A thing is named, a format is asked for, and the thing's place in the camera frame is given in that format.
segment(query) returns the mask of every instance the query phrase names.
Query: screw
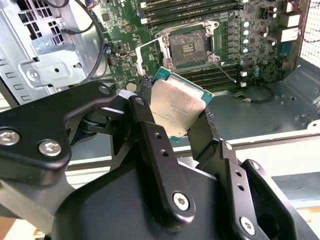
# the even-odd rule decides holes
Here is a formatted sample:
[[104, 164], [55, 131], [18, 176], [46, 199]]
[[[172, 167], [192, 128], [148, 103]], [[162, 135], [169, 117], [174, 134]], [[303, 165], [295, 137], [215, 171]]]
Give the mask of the screw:
[[185, 211], [189, 208], [189, 201], [187, 197], [180, 192], [173, 194], [173, 201], [175, 205], [182, 211]]
[[39, 144], [39, 151], [45, 156], [55, 157], [61, 153], [62, 148], [59, 143], [54, 140], [46, 140]]
[[110, 93], [109, 90], [108, 90], [108, 88], [105, 87], [105, 86], [99, 86], [99, 90], [100, 90], [100, 92], [102, 92], [103, 94], [109, 94], [109, 93]]
[[251, 236], [255, 235], [255, 233], [256, 233], [255, 227], [248, 218], [246, 218], [245, 216], [240, 217], [240, 223], [241, 223], [241, 226], [243, 227], [243, 229], [248, 234], [250, 234]]
[[213, 60], [214, 60], [214, 56], [212, 56], [212, 55], [208, 56], [208, 61], [209, 62], [212, 62]]
[[137, 101], [138, 104], [145, 105], [144, 101], [140, 97], [137, 97], [135, 100]]
[[11, 146], [19, 142], [20, 135], [10, 129], [0, 130], [0, 145]]
[[252, 161], [252, 165], [253, 165], [253, 167], [254, 167], [255, 169], [257, 169], [257, 170], [260, 169], [259, 165], [258, 165], [255, 161]]
[[231, 146], [229, 143], [225, 142], [225, 146], [226, 146], [229, 150], [232, 150], [232, 146]]
[[26, 75], [27, 75], [28, 79], [30, 79], [32, 81], [40, 79], [39, 73], [34, 69], [28, 70]]

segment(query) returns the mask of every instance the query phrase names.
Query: cable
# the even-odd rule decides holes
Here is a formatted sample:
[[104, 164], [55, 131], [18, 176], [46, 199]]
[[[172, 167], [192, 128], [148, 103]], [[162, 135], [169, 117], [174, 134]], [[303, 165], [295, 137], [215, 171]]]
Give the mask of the cable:
[[61, 29], [61, 32], [69, 35], [84, 34], [85, 32], [88, 32], [94, 25], [94, 22], [91, 22], [90, 26], [88, 26], [85, 30], [73, 31], [69, 29]]
[[243, 92], [237, 92], [236, 94], [234, 94], [234, 96], [236, 98], [241, 97], [243, 101], [248, 102], [248, 103], [254, 103], [254, 104], [266, 103], [266, 102], [270, 101], [271, 99], [273, 99], [273, 97], [275, 96], [274, 91], [270, 87], [266, 86], [264, 83], [262, 83], [261, 86], [264, 89], [268, 90], [268, 92], [270, 93], [270, 95], [268, 97], [266, 97], [265, 99], [253, 100], [249, 97], [246, 97]]
[[299, 27], [299, 30], [300, 30], [300, 35], [301, 35], [301, 38], [304, 42], [308, 43], [308, 44], [312, 44], [312, 43], [318, 43], [320, 42], [320, 39], [317, 39], [317, 40], [307, 40], [305, 38], [305, 32], [306, 32], [306, 25], [307, 25], [307, 16], [304, 15], [304, 13], [301, 11], [301, 9], [292, 1], [292, 0], [286, 0], [287, 3], [291, 3], [292, 6], [299, 11], [299, 13], [301, 14], [302, 16], [302, 21], [301, 21], [301, 25]]
[[91, 72], [89, 73], [89, 75], [82, 81], [80, 82], [79, 84], [85, 84], [87, 82], [89, 82], [91, 80], [91, 78], [94, 76], [94, 74], [96, 73], [96, 71], [98, 70], [99, 68], [99, 65], [101, 63], [101, 60], [102, 60], [102, 57], [104, 55], [104, 46], [105, 46], [105, 36], [104, 36], [104, 33], [97, 21], [97, 19], [93, 16], [93, 12], [91, 13], [85, 5], [82, 4], [82, 2], [80, 0], [75, 0], [75, 2], [77, 4], [80, 5], [80, 7], [89, 15], [89, 17], [91, 18], [92, 20], [92, 23], [94, 24], [95, 26], [95, 29], [98, 33], [98, 36], [101, 38], [101, 43], [100, 43], [100, 49], [99, 49], [99, 53], [98, 53], [98, 57], [96, 59], [96, 62], [91, 70]]
[[42, 1], [54, 9], [62, 9], [69, 4], [69, 0], [64, 0], [63, 4], [61, 6], [54, 5], [51, 2], [49, 2], [48, 0], [42, 0]]
[[106, 75], [107, 70], [108, 70], [108, 61], [107, 61], [108, 55], [106, 53], [104, 54], [104, 58], [105, 58], [105, 67], [104, 67], [103, 73], [100, 76], [96, 76], [96, 77], [91, 78], [92, 80], [99, 80], [99, 79], [103, 78], [104, 75]]
[[220, 67], [218, 64], [216, 64], [216, 66], [217, 66], [218, 69], [220, 69], [221, 72], [223, 72], [226, 75], [226, 77], [228, 79], [230, 79], [234, 83], [237, 83], [237, 80], [235, 80], [234, 78], [230, 77], [230, 75], [225, 70], [223, 70], [222, 67]]

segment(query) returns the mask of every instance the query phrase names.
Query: cpu socket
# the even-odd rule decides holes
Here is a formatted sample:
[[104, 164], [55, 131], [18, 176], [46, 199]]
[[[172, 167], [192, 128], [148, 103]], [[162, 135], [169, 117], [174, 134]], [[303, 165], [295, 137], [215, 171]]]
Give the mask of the cpu socket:
[[163, 67], [176, 73], [208, 67], [218, 61], [214, 30], [217, 21], [205, 20], [169, 27], [155, 35], [163, 53]]

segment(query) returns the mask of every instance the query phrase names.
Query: motherboard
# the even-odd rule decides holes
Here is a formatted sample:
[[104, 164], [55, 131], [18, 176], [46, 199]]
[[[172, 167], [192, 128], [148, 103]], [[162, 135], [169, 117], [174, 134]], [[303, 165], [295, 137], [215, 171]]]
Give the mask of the motherboard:
[[[92, 9], [104, 28], [107, 63], [118, 89], [135, 91], [142, 76], [153, 78], [164, 67], [215, 92], [282, 79], [298, 35], [297, 27], [279, 24], [283, 4], [96, 0]], [[288, 34], [292, 39], [285, 39]]]

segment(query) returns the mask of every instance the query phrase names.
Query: black cable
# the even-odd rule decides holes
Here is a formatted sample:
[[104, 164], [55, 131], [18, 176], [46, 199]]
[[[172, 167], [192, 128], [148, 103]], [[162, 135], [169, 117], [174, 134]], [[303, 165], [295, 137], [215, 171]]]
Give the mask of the black cable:
[[69, 0], [64, 0], [63, 4], [61, 6], [54, 5], [51, 2], [49, 2], [48, 0], [42, 0], [42, 1], [54, 9], [62, 9], [69, 4]]
[[243, 101], [248, 102], [248, 103], [254, 103], [254, 104], [266, 103], [266, 102], [270, 101], [271, 99], [273, 99], [274, 96], [275, 96], [274, 91], [273, 91], [270, 87], [266, 86], [266, 85], [263, 84], [263, 83], [261, 84], [261, 86], [270, 93], [270, 95], [269, 95], [268, 97], [266, 97], [265, 99], [262, 99], [262, 100], [254, 100], [254, 99], [251, 99], [251, 98], [249, 98], [249, 97], [246, 97], [243, 92], [236, 92], [236, 93], [234, 94], [234, 96], [235, 96], [236, 98], [241, 97]]
[[107, 61], [108, 55], [106, 53], [104, 54], [104, 58], [105, 58], [105, 67], [104, 67], [104, 71], [103, 71], [102, 75], [93, 77], [92, 80], [99, 80], [99, 79], [103, 78], [104, 75], [106, 75], [107, 70], [108, 70], [108, 61]]
[[95, 75], [96, 71], [98, 70], [99, 66], [100, 66], [100, 63], [101, 63], [101, 60], [102, 60], [102, 57], [104, 55], [104, 46], [105, 46], [105, 36], [104, 36], [104, 33], [97, 21], [97, 19], [93, 16], [94, 13], [91, 13], [85, 5], [82, 4], [82, 2], [80, 0], [75, 0], [75, 2], [77, 4], [80, 5], [80, 7], [89, 15], [89, 17], [91, 18], [92, 20], [92, 23], [94, 24], [95, 26], [95, 29], [98, 33], [98, 36], [101, 38], [101, 44], [100, 44], [100, 49], [99, 49], [99, 53], [98, 53], [98, 57], [96, 59], [96, 62], [91, 70], [91, 72], [89, 73], [89, 75], [82, 81], [80, 82], [80, 84], [85, 84], [87, 82], [89, 82], [91, 80], [91, 78]]
[[94, 25], [94, 22], [91, 22], [90, 26], [88, 26], [85, 30], [73, 31], [69, 29], [61, 29], [61, 32], [69, 35], [84, 34], [85, 32], [88, 32]]
[[266, 90], [268, 90], [268, 92], [270, 93], [270, 95], [265, 98], [265, 99], [262, 99], [262, 100], [251, 100], [250, 103], [255, 103], [255, 104], [262, 104], [262, 103], [265, 103], [265, 102], [268, 102], [269, 100], [271, 100], [275, 94], [274, 94], [274, 91], [272, 91], [272, 89], [264, 84], [261, 85], [263, 88], [265, 88]]

